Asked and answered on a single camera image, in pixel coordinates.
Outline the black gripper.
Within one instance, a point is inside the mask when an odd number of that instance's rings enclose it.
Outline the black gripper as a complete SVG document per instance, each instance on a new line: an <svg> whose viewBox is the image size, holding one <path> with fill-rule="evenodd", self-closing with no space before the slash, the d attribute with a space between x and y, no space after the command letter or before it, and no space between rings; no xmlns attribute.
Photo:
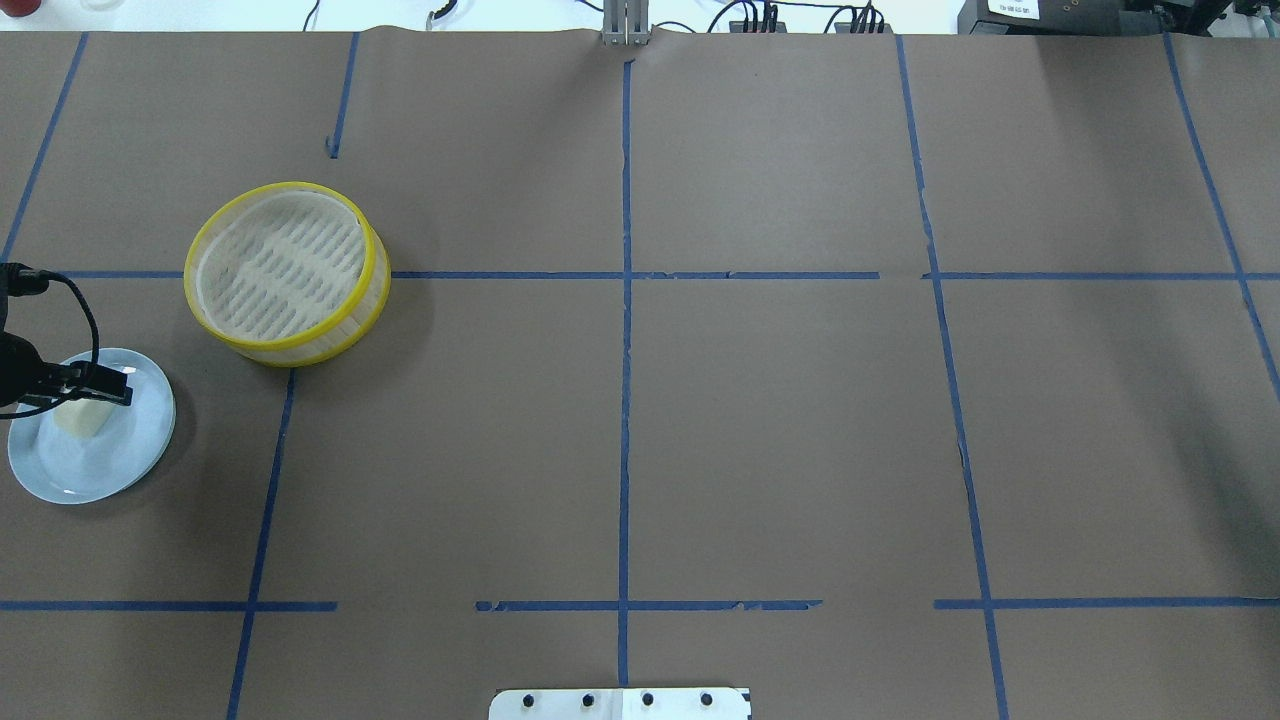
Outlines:
<svg viewBox="0 0 1280 720"><path fill-rule="evenodd" d="M50 407L64 393L69 401L92 400L120 407L131 406L133 398L124 372L97 363L46 363L29 341L1 334L3 407Z"/></svg>

